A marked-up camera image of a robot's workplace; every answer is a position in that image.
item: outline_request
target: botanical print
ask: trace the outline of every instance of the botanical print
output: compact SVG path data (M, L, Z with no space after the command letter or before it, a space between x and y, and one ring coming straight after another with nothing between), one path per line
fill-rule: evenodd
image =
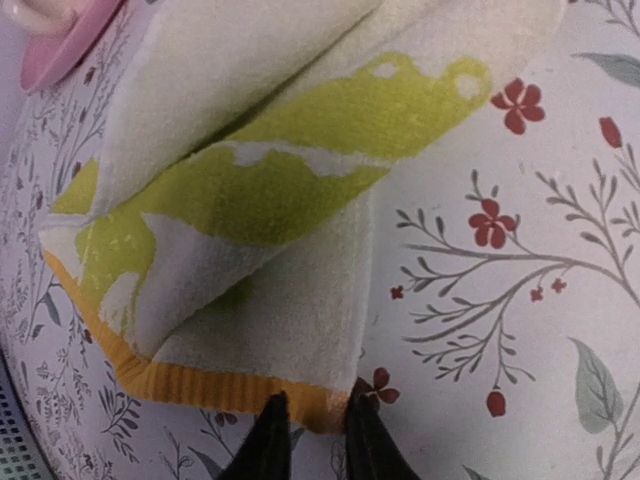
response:
M142 404L120 391L113 367L106 360L104 363L107 366L107 377L111 385L103 385L102 390L98 391L100 404L109 419L109 425L101 433L113 437L113 446L118 453L124 455L131 463L140 463L131 446L133 441L131 432L138 430L140 414L137 408Z
M640 40L640 29L635 18L636 0L584 0L584 2L602 8L608 14L609 18L606 20L608 24L619 26ZM577 53L573 56L590 60L611 78L640 88L640 60L636 57L596 52Z
M506 413L506 399L501 392L504 379L514 385L521 378L535 381L529 370L516 363L517 339L507 327L512 315L511 303L519 296L525 296L523 292L527 289L531 302L542 303L546 295L561 295L570 288L570 273L588 270L609 279L612 287L621 288L640 309L637 286L631 283L628 275L628 262L635 248L634 235L640 233L640 215L636 200L633 200L640 194L640 171L632 146L624 144L615 122L611 118L601 118L599 126L605 142L613 150L608 167L614 173L605 172L600 162L594 160L595 178L586 192L579 192L570 184L560 185L540 172L536 177L547 189L546 203L562 209L565 221L584 225L577 240L604 250L610 259L608 265L570 254L532 250L526 239L519 236L520 226L531 220L510 211L508 201L501 202L499 198L499 186L484 187L475 170L471 173L471 191L465 199L476 205L469 210L467 220L469 235L476 248L466 248L459 241L449 239L442 217L428 220L422 209L414 216L403 210L397 212L399 229L418 231L425 239L423 243L406 245L419 256L416 265L400 268L408 278L402 291L437 293L438 299L448 299L451 304L450 308L442 308L432 301L425 311L413 313L414 323L426 325L430 333L407 337L405 341L424 346L414 349L413 353L425 364L435 363L436 379L451 378L455 382L465 373L473 374L488 349L495 349L495 380L486 401L494 417ZM467 260L469 266L453 271L433 267L434 261L443 256ZM456 287L460 282L470 278L479 281L488 268L515 263L531 264L531 267L497 296L478 300L457 294Z
M208 412L205 410L200 410L200 415L202 416L202 419L205 423L205 426L200 429L200 433L211 438L218 447L222 448L224 456L226 457L225 464L230 462L235 457L235 449L239 448L240 445L235 445L234 448L232 448L225 438L224 429L227 426L233 427L234 425L236 425L238 423L238 418L231 413ZM291 432L292 451L296 450L304 432L305 430L303 428L295 428ZM209 478L211 480L215 480L220 472L222 472L223 467L208 453L201 451L201 448L201 446L198 449L194 447L188 447L188 449L195 455L202 466L206 469L207 473L209 474Z
M637 447L631 440L637 432L633 426L635 409L640 398L640 383L628 406L618 390L613 375L596 353L579 340L573 340L579 353L576 373L576 403L582 427L592 435L613 430L610 447L598 446L596 461L602 472L602 480L631 479L630 475L640 467L640 451L629 453Z
M335 480L347 480L347 452L340 440L331 444L331 470Z
M189 477L183 476L183 473L185 469L193 466L193 457L184 453L182 445L167 427L164 427L164 433L173 448L168 456L158 452L158 457L171 474L169 478L171 480L190 480Z
M44 265L37 228L50 200L77 172L77 158L94 137L102 135L106 106L117 83L117 77L108 72L120 61L129 18L123 10L115 20L114 34L105 37L92 56L96 61L89 69L95 72L93 81L71 89L56 87L30 98L33 108L21 122L24 138L12 148L0 180L5 200L0 219L4 246L0 312L6 325L3 352L13 364L16 349L36 342L49 344L47 339L58 335L54 329L66 331L62 334L66 342L53 349L55 359L41 361L30 378L24 362L19 369L12 368L20 372L16 383L21 398L26 402L35 398L33 413L47 423L46 435L53 445L60 437L57 427L66 422L81 424L81 412L91 397L84 375L88 368L86 346L92 339L78 311ZM85 92L89 98L86 103L79 100L78 88L93 89ZM51 153L49 163L37 155L44 145Z
M404 286L391 287L391 300L402 300L404 298Z
M100 450L88 451L74 431L66 432L67 442L58 448L65 465L53 466L60 479L117 480L113 476L113 462Z
M494 107L506 110L504 125L512 133L522 135L526 131L526 121L540 122L545 118L545 112L539 105L542 92L537 85L527 85L520 78L504 88L491 98Z
M391 374L386 368L380 367L373 372L373 382L369 383L364 378L358 377L354 391L364 393L371 401L376 411L380 410L380 404L394 404L400 398L400 392L396 388L389 387Z

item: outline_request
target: gray-green leaf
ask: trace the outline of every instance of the gray-green leaf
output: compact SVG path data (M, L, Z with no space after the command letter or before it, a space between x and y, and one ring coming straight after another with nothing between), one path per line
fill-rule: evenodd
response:
M53 298L51 298L51 294L49 292L46 292L43 295L42 303L47 307L47 312L49 312L51 321L60 326L60 314L58 313L58 307L56 307L56 304L53 302Z
M591 348L571 339L580 356L576 373L576 404L582 427L591 434L603 432L624 410L622 396L611 372Z
M489 480L487 477L480 475L478 472L470 469L469 467L464 467L464 469L471 480Z
M31 334L31 338L33 338L34 340L38 338L38 335L40 335L40 332L42 331L43 328L44 328L44 325L42 325L41 323L33 327L33 333Z
M189 447L189 450L195 453L198 459L202 462L204 468L207 469L207 473L209 473L209 477L211 478L211 480L215 480L216 478L218 478L218 476L220 476L220 474L222 473L222 468L215 462L215 460L213 460L206 453L199 452L191 447Z
M577 53L573 57L591 60L611 78L640 88L640 60L634 57L604 53Z

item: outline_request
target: pink object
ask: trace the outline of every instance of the pink object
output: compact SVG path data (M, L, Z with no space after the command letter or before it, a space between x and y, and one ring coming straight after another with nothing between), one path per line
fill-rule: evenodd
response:
M66 77L100 38L122 2L91 0L65 35L33 37L22 59L22 89L33 92Z

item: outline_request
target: terry cloth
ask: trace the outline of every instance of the terry cloth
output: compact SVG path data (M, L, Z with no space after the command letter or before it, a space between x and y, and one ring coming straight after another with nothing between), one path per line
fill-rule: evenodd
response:
M544 48L564 3L165 3L101 156L41 232L122 386L252 413L285 390L294 421L340 430L372 187L428 161Z

